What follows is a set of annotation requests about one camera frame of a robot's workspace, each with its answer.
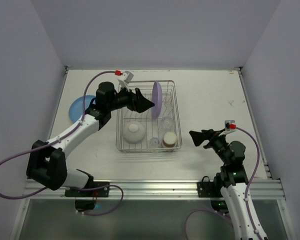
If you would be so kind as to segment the purple plate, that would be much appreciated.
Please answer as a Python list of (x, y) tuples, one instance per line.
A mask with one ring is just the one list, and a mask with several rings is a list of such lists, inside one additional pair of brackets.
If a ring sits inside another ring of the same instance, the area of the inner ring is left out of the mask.
[(151, 93), (151, 101), (154, 106), (151, 108), (151, 117), (157, 119), (162, 110), (163, 91), (162, 86), (158, 81), (155, 81)]

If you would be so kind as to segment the blue plate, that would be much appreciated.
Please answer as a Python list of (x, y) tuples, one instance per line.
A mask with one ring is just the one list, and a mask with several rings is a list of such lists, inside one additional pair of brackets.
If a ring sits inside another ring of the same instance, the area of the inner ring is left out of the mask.
[(70, 105), (68, 110), (68, 116), (72, 123), (75, 123), (82, 117), (83, 99), (84, 99), (84, 109), (86, 110), (89, 107), (91, 101), (93, 102), (95, 101), (95, 98), (96, 97), (94, 95), (86, 95), (85, 99), (83, 96), (80, 96)]

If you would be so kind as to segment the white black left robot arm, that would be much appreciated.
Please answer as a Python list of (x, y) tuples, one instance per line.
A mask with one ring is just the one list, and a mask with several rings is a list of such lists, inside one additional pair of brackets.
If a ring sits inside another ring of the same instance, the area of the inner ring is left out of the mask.
[(53, 191), (60, 187), (88, 189), (93, 176), (79, 169), (68, 169), (67, 157), (86, 138), (102, 129), (111, 119), (113, 111), (126, 107), (143, 113), (154, 105), (139, 88), (130, 90), (123, 87), (116, 91), (113, 83), (100, 83), (95, 100), (83, 108), (84, 112), (77, 122), (60, 135), (46, 142), (37, 140), (32, 145), (26, 176)]

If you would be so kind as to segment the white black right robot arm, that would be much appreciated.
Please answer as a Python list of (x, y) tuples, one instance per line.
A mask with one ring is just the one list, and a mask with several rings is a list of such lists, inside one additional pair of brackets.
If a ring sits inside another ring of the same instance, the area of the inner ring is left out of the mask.
[(213, 180), (204, 176), (197, 182), (197, 194), (200, 198), (223, 198), (223, 202), (213, 204), (218, 214), (221, 210), (229, 213), (234, 235), (237, 240), (266, 240), (264, 231), (255, 210), (250, 186), (252, 178), (248, 178), (244, 168), (246, 146), (240, 141), (226, 140), (226, 134), (235, 130), (234, 124), (222, 130), (213, 129), (189, 132), (196, 147), (203, 142), (204, 149), (213, 149), (223, 162), (220, 171)]

